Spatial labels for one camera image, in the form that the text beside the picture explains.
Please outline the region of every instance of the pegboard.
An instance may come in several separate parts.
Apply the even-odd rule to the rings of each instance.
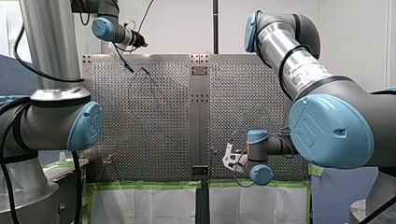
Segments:
[[[85,58],[92,99],[105,111],[89,180],[190,180],[189,55],[125,58],[133,73],[110,56]]]
[[[283,94],[257,57],[205,56],[200,66],[207,74],[193,57],[199,56],[125,55],[133,73],[109,55],[83,58],[87,89],[105,111],[89,181],[191,180],[197,164],[210,164],[211,178],[233,178],[221,161],[231,133],[281,128]],[[243,149],[245,134],[235,143]],[[307,177],[299,156],[274,156],[270,165],[278,180]]]
[[[253,55],[210,55],[210,121],[208,151],[211,178],[233,178],[221,158],[234,131],[234,149],[246,147],[249,130],[279,132],[285,98],[277,76]],[[275,180],[306,180],[307,164],[300,156],[270,156]]]

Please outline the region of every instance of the metal frame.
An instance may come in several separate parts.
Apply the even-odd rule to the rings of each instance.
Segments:
[[[188,142],[185,145],[175,145],[181,147],[181,149],[172,148],[172,144],[168,145],[166,138],[159,138],[158,133],[155,130],[150,130],[150,141],[160,141],[158,146],[164,144],[160,150],[153,149],[154,153],[158,155],[150,155],[155,158],[163,157],[166,160],[174,159],[182,153],[188,155],[188,161],[183,161],[176,165],[177,169],[182,169],[187,173],[183,176],[166,176],[161,178],[158,175],[151,175],[146,177],[144,175],[134,175],[136,173],[130,173],[129,176],[134,176],[134,178],[126,179],[143,179],[153,180],[153,181],[181,181],[181,180],[201,180],[203,185],[196,192],[196,219],[197,224],[208,224],[210,223],[210,213],[209,213],[209,188],[208,179],[209,178],[233,178],[233,174],[221,169],[222,162],[221,157],[217,156],[223,153],[225,149],[229,134],[227,132],[234,131],[235,126],[235,116],[243,117],[244,114],[240,113],[238,109],[241,105],[232,105],[232,108],[228,108],[229,111],[224,111],[222,113],[219,106],[227,104],[227,100],[233,98],[233,94],[242,95],[249,91],[255,91],[259,93],[253,102],[249,101],[249,97],[244,98],[243,103],[247,102],[247,105],[242,105],[246,111],[251,110],[254,106],[257,107],[268,107],[264,112],[258,112],[260,116],[262,113],[267,113],[270,109],[274,109],[269,114],[265,114],[266,117],[271,117],[271,122],[262,122],[253,116],[256,122],[251,125],[251,122],[245,124],[244,129],[253,128],[266,128],[271,132],[277,131],[281,128],[282,118],[283,118],[283,108],[284,108],[284,98],[280,91],[277,83],[277,78],[269,68],[264,67],[262,62],[258,60],[257,57],[253,55],[207,55],[207,54],[192,54],[192,55],[124,55],[125,59],[130,63],[134,69],[134,73],[131,74],[123,67],[122,62],[117,62],[109,55],[85,55],[83,56],[83,73],[84,77],[87,79],[86,88],[91,91],[92,99],[101,103],[105,110],[105,129],[104,136],[98,143],[99,157],[101,160],[92,161],[89,166],[88,180],[93,182],[98,181],[112,181],[118,176],[117,170],[120,169],[117,165],[117,160],[120,157],[125,157],[124,162],[129,166],[129,168],[134,169],[134,172],[146,172],[145,168],[139,167],[140,159],[138,154],[134,150],[141,150],[141,148],[130,148],[128,149],[125,145],[114,144],[112,146],[106,146],[106,144],[112,144],[117,142],[114,138],[121,139],[119,141],[130,141],[125,143],[126,145],[134,144],[134,138],[128,138],[128,134],[136,134],[134,137],[145,138],[148,133],[141,135],[141,130],[134,130],[136,127],[135,123],[131,123],[128,119],[128,114],[125,113],[125,100],[127,97],[125,95],[125,79],[136,78],[139,81],[139,76],[145,75],[140,66],[147,67],[149,71],[152,71],[152,75],[158,78],[160,81],[164,78],[169,80],[160,83],[160,85],[170,85],[169,83],[177,83],[181,85],[186,85],[187,88],[182,88],[181,91],[177,91],[176,96],[173,95],[171,100],[175,103],[173,106],[177,108],[177,116],[180,116],[181,120],[187,118],[186,123],[183,123],[181,127],[182,132],[187,135],[187,138],[181,138],[182,141]],[[231,80],[230,78],[237,77],[239,75],[246,75],[246,77],[239,77],[236,80]],[[233,87],[228,87],[229,83],[242,86],[239,89],[233,89]],[[140,82],[136,87],[145,88],[145,83]],[[231,88],[230,92],[219,92],[223,90],[228,90]],[[114,95],[117,98],[113,101],[113,98],[109,99],[106,96]],[[136,95],[136,98],[143,100],[145,104],[150,104],[150,100],[145,95]],[[144,115],[150,119],[150,111],[145,110],[144,106],[140,106]],[[230,120],[216,120],[217,115],[230,117],[225,117]],[[167,123],[174,127],[175,125],[180,125],[179,120],[176,119]],[[231,126],[221,126],[222,123],[230,123]],[[213,130],[212,126],[219,128],[215,132],[217,136],[217,144],[213,141]],[[244,135],[238,139],[242,143],[241,147],[244,146]],[[307,173],[307,164],[302,158],[296,156],[293,160],[284,159],[281,156],[271,157],[270,165],[275,169],[276,180],[307,180],[309,175]],[[172,167],[166,166],[166,164],[156,164],[157,168],[155,171],[171,173]],[[218,167],[218,170],[213,171],[213,167]]]

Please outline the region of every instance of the silver robot arm segment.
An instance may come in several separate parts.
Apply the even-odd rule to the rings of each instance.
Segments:
[[[97,14],[97,18],[92,22],[92,32],[99,39],[116,43],[121,49],[148,45],[141,34],[119,24],[120,8],[117,0],[88,0],[83,5],[81,3],[83,1],[72,1],[72,11]]]
[[[306,160],[322,167],[392,167],[396,153],[394,89],[368,93],[318,62],[315,25],[300,15],[252,15],[245,47],[279,77],[293,101],[290,137]]]
[[[58,186],[48,183],[37,151],[72,151],[76,155],[75,167],[79,168],[75,151],[96,143],[101,134],[103,111],[82,87],[70,1],[21,0],[20,3],[32,70],[47,77],[78,82],[39,75],[38,88],[30,99],[0,97],[0,136],[4,143],[0,146],[3,171],[0,182],[6,183],[0,186],[0,219],[7,224],[57,224]]]

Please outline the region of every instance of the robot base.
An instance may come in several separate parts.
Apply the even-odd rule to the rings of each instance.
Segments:
[[[26,201],[17,207],[21,224],[59,224],[58,185],[50,183],[43,194]],[[0,210],[0,220],[4,224],[13,224],[9,209]]]
[[[378,172],[373,188],[366,200],[354,202],[349,211],[350,224],[358,224],[383,203],[396,195],[396,177]],[[396,204],[373,219],[370,224],[396,223]]]

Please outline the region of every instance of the end effector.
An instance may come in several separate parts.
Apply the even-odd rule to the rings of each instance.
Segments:
[[[269,155],[295,153],[287,134],[269,134],[265,130],[251,130],[247,133],[247,149],[232,153],[233,140],[227,144],[223,164],[228,169],[247,175],[255,184],[265,186],[274,178],[268,165]]]
[[[318,30],[307,17],[258,11],[247,22],[245,48],[278,75],[292,100],[290,139],[307,161],[322,167],[394,167],[395,88],[369,93],[319,61]]]
[[[81,3],[82,1],[73,1],[72,11],[86,13],[88,8],[88,13],[97,14],[97,18],[92,22],[92,32],[97,38],[118,44],[121,49],[148,45],[141,34],[128,28],[127,24],[119,24],[120,8],[117,0],[88,0],[87,5]]]

